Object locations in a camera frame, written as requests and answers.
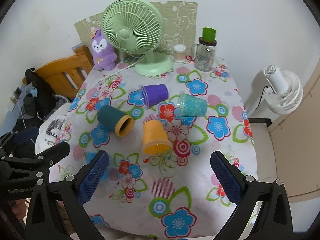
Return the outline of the dark clothes pile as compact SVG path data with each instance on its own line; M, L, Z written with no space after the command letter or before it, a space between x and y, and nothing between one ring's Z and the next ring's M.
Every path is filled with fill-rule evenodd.
M26 70L25 78L31 89L25 91L21 117L17 119L13 132L39 128L59 107L70 102L67 97L56 94L52 87L36 74L35 69Z

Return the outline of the clear jar white lid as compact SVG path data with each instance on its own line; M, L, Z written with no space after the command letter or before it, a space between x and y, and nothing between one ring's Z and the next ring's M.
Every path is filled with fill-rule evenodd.
M183 63L186 57L186 46L183 44L174 45L174 61Z

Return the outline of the floral tablecloth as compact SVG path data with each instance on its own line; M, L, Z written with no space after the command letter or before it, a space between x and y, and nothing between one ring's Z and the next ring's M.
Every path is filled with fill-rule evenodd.
M166 85L169 98L146 108L141 87L159 84ZM204 117L177 115L181 92L207 101ZM133 117L127 136L116 136L98 121L106 105ZM162 123L172 150L143 153L143 125L149 120ZM196 69L191 59L153 77L133 68L93 70L65 122L71 124L71 150L51 168L50 180L76 174L86 164L86 151L106 151L110 164L84 207L93 223L127 233L159 238L216 235L235 209L210 166L216 150L242 174L257 175L248 116L221 59L208 73Z

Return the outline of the purple plush toy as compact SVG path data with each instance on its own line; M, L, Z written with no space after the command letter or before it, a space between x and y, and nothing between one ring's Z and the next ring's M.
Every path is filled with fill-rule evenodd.
M101 28L97 28L90 36L92 42L92 56L94 61L94 70L111 71L116 67L117 55L114 47L104 36Z

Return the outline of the orange wooden chair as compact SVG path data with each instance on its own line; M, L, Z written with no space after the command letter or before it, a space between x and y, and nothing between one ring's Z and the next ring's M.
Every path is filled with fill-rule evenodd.
M70 57L27 70L22 82L24 85L31 83L42 98L61 95L73 100L93 66L88 47L81 45L74 49L74 55Z

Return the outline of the teal glitter plastic cup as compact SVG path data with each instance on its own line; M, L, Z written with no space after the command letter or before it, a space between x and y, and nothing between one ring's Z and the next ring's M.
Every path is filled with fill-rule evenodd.
M204 117L207 112L207 101L181 92L177 100L178 116Z

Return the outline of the white floor fan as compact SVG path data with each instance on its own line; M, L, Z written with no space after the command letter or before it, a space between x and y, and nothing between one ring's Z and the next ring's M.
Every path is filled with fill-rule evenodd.
M275 64L264 69L268 82L263 88L256 111L265 101L269 110L277 115L287 115L295 111L303 99L303 86L299 77L291 71L282 70Z

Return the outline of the blue plastic cup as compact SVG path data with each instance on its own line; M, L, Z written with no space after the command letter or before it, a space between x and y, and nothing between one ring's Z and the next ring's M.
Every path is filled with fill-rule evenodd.
M85 152L86 164L89 164L96 154L97 154L97 151L86 151Z

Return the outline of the white printed bag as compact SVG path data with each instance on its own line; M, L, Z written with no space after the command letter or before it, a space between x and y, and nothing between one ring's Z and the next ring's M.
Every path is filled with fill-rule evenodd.
M65 122L66 115L51 115L39 128L39 135L35 141L35 154L71 139L71 124Z

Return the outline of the clear water bottle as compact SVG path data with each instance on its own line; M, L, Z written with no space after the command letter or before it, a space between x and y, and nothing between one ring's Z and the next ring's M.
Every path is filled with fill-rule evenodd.
M203 37L199 38L198 44L191 46L195 68L203 72L210 72L215 59L217 41L207 42Z

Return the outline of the beige cartoon board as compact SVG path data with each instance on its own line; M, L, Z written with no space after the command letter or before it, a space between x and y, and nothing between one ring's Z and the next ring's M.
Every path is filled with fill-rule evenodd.
M183 44L187 51L196 40L197 3L185 1L152 2L164 20L164 35L157 52L172 55L174 46ZM89 16L74 24L80 41L91 46L91 34L101 27L103 12Z

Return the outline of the orange yellow plastic cup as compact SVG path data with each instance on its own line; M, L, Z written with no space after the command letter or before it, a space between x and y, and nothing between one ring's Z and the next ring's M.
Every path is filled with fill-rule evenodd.
M163 154L172 150L172 143L158 120L144 123L142 142L142 151L148 155Z

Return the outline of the dark teal cup yellow rim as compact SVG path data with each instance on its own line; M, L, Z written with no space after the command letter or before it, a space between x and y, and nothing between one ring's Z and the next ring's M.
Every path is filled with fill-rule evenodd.
M99 110L98 121L120 138L127 136L134 126L132 116L110 105L106 105Z

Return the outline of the green desk fan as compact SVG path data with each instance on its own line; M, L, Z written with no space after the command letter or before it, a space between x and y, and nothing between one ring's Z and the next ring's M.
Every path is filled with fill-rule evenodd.
M156 52L164 36L164 20L159 10L143 0L117 0L102 17L101 28L118 50L140 56L135 70L142 76L157 76L173 67L169 55Z

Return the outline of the purple plastic cup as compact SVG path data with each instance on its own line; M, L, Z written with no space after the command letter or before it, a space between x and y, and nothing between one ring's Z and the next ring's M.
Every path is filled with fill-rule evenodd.
M141 91L146 108L157 105L169 98L169 91L165 84L142 86Z

